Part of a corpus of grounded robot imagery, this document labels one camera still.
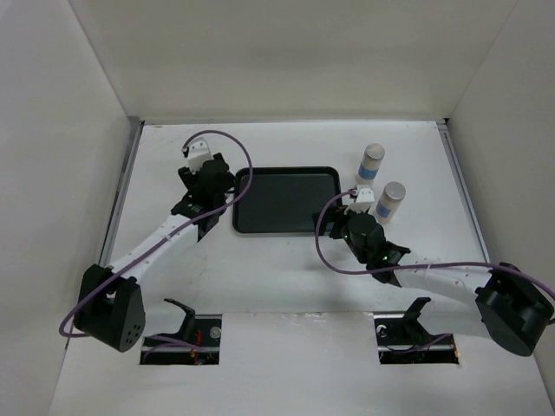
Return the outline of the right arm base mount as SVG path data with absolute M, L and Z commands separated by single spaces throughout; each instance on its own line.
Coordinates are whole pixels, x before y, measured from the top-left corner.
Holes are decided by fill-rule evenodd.
M 459 364 L 451 334 L 430 334 L 419 318 L 429 297 L 419 297 L 400 312 L 374 314 L 378 360 L 382 365 Z

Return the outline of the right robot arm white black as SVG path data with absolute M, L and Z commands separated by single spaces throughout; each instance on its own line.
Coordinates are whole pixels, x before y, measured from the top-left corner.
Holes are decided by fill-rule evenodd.
M 554 293 L 509 263 L 440 263 L 394 244 L 367 212 L 344 205 L 313 217 L 315 236 L 341 239 L 362 275 L 401 289 L 418 289 L 416 298 L 394 322 L 394 341 L 424 348 L 443 335 L 488 338 L 505 351 L 530 356 L 554 323 Z

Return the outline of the grain bottle blue label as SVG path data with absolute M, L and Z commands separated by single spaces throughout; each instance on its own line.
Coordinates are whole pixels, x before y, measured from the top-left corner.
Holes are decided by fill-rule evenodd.
M 375 216 L 382 224 L 391 221 L 406 196 L 405 186 L 396 181 L 387 183 L 375 206 Z
M 373 184 L 385 157 L 385 153 L 385 148 L 380 144 L 371 143 L 366 146 L 356 173 L 356 181 L 358 184 Z

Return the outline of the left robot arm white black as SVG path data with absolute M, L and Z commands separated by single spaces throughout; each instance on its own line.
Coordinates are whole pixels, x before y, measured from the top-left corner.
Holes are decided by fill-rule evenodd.
M 162 225 L 126 256 L 109 266 L 94 264 L 84 273 L 74 326 L 84 335 L 123 353 L 147 333 L 143 290 L 164 267 L 201 241 L 230 205 L 235 178 L 218 153 L 192 171 L 178 174 L 186 195 Z

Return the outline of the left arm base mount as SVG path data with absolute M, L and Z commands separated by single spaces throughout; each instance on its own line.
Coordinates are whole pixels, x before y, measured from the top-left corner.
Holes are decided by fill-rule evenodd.
M 223 316 L 197 314 L 182 302 L 166 298 L 147 313 L 149 327 L 140 349 L 143 366 L 218 365 Z

